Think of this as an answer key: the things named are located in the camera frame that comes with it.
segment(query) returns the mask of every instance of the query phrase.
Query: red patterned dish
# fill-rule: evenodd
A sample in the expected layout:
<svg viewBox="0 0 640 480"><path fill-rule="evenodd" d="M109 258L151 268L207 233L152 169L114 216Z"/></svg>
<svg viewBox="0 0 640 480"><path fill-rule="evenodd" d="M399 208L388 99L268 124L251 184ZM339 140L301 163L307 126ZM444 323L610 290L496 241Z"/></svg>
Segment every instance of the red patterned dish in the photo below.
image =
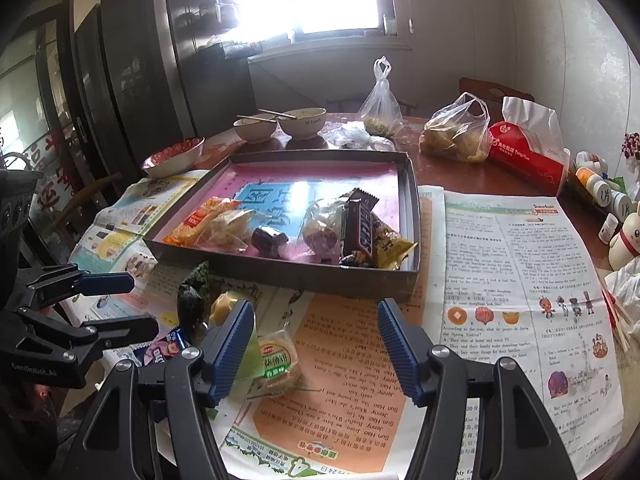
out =
<svg viewBox="0 0 640 480"><path fill-rule="evenodd" d="M198 161L203 147L204 137L193 137L176 142L173 146L151 155L142 163L142 169L151 178L184 173Z"/></svg>

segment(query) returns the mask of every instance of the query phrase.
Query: red collar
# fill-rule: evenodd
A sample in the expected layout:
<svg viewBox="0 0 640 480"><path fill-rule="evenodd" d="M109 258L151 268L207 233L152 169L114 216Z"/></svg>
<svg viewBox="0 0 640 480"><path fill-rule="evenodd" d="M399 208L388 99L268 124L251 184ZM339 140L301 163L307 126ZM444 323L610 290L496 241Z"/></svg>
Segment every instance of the red collar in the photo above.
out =
<svg viewBox="0 0 640 480"><path fill-rule="evenodd" d="M620 239L622 240L622 243L626 245L626 248L633 255L634 258L636 256L640 256L640 253L636 250L635 247L633 247L633 245L631 245L629 238L626 237L625 232L622 229L620 229Z"/></svg>

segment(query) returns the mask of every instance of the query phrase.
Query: dining table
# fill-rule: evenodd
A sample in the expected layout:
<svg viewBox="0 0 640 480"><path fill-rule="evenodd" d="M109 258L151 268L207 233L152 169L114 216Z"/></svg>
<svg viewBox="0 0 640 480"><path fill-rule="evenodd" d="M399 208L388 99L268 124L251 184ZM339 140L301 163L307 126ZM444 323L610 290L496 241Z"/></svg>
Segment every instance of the dining table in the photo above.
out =
<svg viewBox="0 0 640 480"><path fill-rule="evenodd" d="M358 127L356 114L327 113L326 124L318 136L309 140L295 140L285 134L280 125L266 141L250 144L240 139L233 128L207 138L202 156L195 169L210 170L225 157L233 153L256 153L280 150L330 150L339 149L325 139L336 128ZM506 168L491 160L470 164L420 153L418 142L427 119L403 117L402 127L393 136L393 144L398 152L406 152L411 159L419 186L442 186L445 190L468 194L495 194L508 196L540 196L540 190L510 173ZM609 247L598 238L604 218L587 204L569 186L558 197L562 209L582 238L600 276L611 272ZM616 344L618 371L620 374L625 419L619 448L631 437L640 423L640 358L621 355L622 349ZM599 480L611 469L622 452L617 451L607 462L587 476L588 480Z"/></svg>

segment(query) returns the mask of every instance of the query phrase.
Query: table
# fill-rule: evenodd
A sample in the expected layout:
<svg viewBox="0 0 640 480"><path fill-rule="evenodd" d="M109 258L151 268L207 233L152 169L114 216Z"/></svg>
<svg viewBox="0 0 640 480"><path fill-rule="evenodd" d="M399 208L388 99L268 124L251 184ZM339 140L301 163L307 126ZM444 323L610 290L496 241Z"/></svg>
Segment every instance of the table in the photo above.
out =
<svg viewBox="0 0 640 480"><path fill-rule="evenodd" d="M358 120L356 114L327 114L327 122L321 134L332 128L339 126L337 123L347 123ZM416 180L419 186L430 184L432 186L442 186L450 191L472 194L501 194L511 196L537 196L540 191L531 184L528 184L519 177L514 176L501 166L491 162L482 164L468 164L440 158L437 156L422 155L418 151L418 138L427 121L424 118L405 117L404 127L396 133L394 142L399 152L407 152L414 165ZM310 140L293 140L285 134L280 126L277 127L271 139L259 144L249 144L236 135L234 129L209 137L205 141L202 157L198 161L196 168L200 170L210 170L226 156L232 153L255 153L279 150L321 150L335 149L335 146L327 143L322 137L315 137ZM608 261L609 248L598 238L598 232L602 227L602 219L594 215L586 204L570 190L565 190L559 197L562 209L573 223L578 234L582 238L591 259L597 269L610 271ZM626 368L629 373L638 375L640 367L634 364L631 368ZM640 420L640 397L638 395L623 396L625 408L625 422L627 418L628 426L625 433L630 436L630 432ZM609 470L615 462L618 454L609 459L599 469L594 471L587 478L597 480Z"/></svg>

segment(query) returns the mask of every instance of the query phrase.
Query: gray box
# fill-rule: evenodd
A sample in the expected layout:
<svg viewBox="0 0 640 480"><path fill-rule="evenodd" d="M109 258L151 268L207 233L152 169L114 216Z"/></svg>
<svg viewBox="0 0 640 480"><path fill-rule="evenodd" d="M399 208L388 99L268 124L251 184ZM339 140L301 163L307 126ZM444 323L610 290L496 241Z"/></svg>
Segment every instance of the gray box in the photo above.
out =
<svg viewBox="0 0 640 480"><path fill-rule="evenodd" d="M341 267L307 262L270 260L257 256L242 256L178 247L155 241L176 214L198 195L204 197L212 183L229 164L313 164L376 162L394 163L398 168L398 203L400 234L417 243L399 270ZM212 272L268 285L311 290L353 298L394 298L407 301L414 291L420 268L420 204L414 168L406 153L365 152L356 150L296 150L290 152L262 152L231 155L209 171L195 186L178 200L146 234L145 243L158 261L196 266L209 259Z"/></svg>

